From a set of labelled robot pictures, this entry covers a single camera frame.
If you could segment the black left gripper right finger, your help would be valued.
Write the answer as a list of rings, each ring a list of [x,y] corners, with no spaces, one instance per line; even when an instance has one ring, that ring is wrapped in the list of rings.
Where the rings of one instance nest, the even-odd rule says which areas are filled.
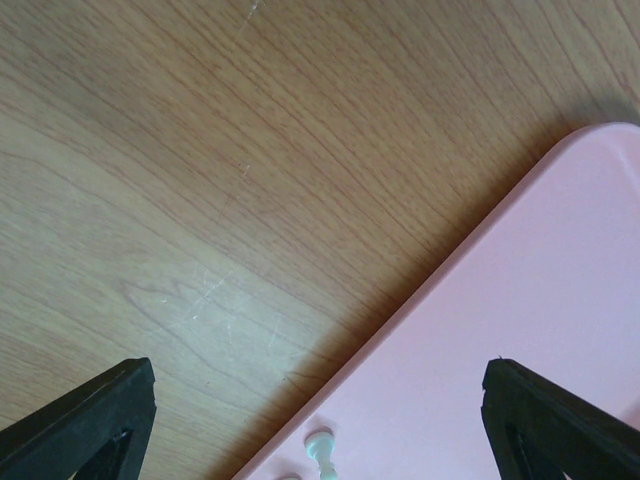
[[[639,431],[511,359],[489,361],[481,416],[503,479],[637,479]]]

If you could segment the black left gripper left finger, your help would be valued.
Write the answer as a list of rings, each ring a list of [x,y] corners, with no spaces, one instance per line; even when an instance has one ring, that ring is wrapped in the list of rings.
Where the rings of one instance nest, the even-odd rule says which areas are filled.
[[[1,431],[3,479],[137,479],[155,415],[148,358],[127,359]]]

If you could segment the white chess piece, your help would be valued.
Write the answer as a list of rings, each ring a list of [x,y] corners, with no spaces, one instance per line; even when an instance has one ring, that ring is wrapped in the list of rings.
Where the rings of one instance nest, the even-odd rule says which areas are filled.
[[[332,460],[335,445],[335,438],[328,430],[313,432],[304,442],[307,456],[317,463],[321,480],[338,479],[338,473]]]
[[[302,478],[298,474],[289,473],[286,475],[282,475],[278,478],[278,480],[302,480]]]

